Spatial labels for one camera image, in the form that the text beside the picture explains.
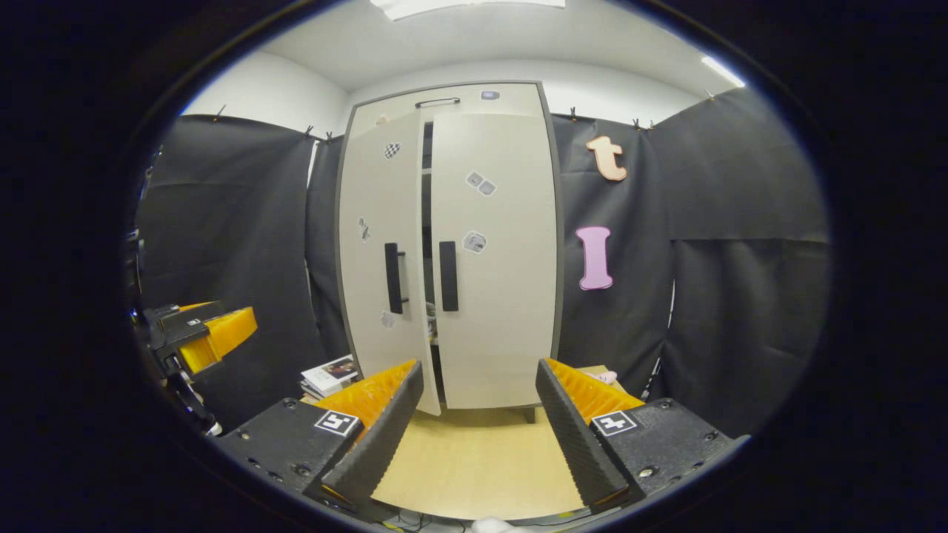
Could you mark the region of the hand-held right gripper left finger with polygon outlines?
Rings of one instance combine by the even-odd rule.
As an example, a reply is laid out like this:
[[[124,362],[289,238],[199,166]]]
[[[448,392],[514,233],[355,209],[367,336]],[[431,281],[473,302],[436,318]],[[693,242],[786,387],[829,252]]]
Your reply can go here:
[[[424,391],[409,360],[315,403],[281,399],[218,439],[264,482],[358,513],[369,506]]]

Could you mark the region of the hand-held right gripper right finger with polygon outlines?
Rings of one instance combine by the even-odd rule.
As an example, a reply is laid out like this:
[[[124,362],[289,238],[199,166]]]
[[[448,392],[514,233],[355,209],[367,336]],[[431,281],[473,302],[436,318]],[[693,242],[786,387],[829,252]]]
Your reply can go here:
[[[683,403],[649,403],[545,358],[535,387],[584,506],[635,505],[684,485],[734,455],[729,438]]]

